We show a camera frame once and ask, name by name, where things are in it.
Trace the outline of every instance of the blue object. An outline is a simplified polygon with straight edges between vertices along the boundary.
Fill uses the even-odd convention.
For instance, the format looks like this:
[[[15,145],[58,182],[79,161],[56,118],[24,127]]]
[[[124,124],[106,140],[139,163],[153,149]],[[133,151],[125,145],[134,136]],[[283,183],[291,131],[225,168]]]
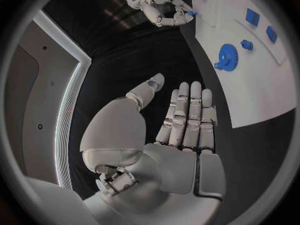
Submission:
[[[250,51],[253,50],[253,43],[251,41],[243,40],[240,42],[240,44],[244,49],[248,49]]]
[[[218,70],[233,71],[239,61],[238,51],[232,44],[224,44],[219,52],[219,62],[214,64]]]
[[[266,34],[268,35],[269,39],[275,43],[276,39],[277,39],[277,33],[274,30],[274,28],[272,26],[268,26],[266,29]]]
[[[246,21],[253,24],[254,26],[257,26],[260,21],[260,15],[250,8],[247,8]]]
[[[196,11],[189,11],[187,14],[191,15],[191,16],[194,16],[194,15],[197,15],[198,12],[196,12]]]

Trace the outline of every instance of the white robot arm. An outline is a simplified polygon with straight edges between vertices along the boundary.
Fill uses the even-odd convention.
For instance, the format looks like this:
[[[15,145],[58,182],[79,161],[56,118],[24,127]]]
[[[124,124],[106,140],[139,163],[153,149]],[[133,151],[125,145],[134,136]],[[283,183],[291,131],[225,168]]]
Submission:
[[[139,111],[163,85],[158,73],[95,115],[80,144],[85,165],[100,174],[96,183],[105,196],[151,183],[167,193],[187,194],[194,188],[196,196],[222,199],[225,173],[214,154],[217,114],[209,89],[202,91],[197,81],[191,89],[181,83],[172,92],[156,142],[145,145],[146,124]]]
[[[140,9],[151,23],[158,27],[180,26],[193,20],[192,8],[182,0],[126,0],[133,9]],[[166,18],[157,9],[157,5],[172,3],[175,5],[176,13],[173,18]]]

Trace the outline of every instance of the blue gear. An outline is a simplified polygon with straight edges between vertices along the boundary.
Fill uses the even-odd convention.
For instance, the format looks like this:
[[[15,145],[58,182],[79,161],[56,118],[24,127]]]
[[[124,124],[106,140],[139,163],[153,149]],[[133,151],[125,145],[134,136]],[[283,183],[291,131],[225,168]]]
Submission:
[[[233,71],[238,65],[238,51],[232,44],[224,44],[219,52],[219,62],[214,64],[218,70]]]

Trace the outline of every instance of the robot hand holding object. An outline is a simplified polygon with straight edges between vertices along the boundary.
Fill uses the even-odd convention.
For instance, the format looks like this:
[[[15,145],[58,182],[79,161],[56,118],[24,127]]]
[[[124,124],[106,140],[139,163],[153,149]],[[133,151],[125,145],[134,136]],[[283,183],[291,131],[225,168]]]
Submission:
[[[158,27],[180,26],[193,20],[192,8],[182,0],[126,0],[133,9],[142,10],[151,23]],[[176,13],[173,18],[166,18],[157,9],[157,5],[172,3]]]
[[[180,84],[172,92],[170,107],[156,137],[145,145],[145,108],[164,85],[156,74],[103,107],[88,125],[80,145],[85,165],[99,174],[104,196],[151,183],[151,189],[222,199],[226,181],[215,154],[216,109],[212,92],[198,81]]]

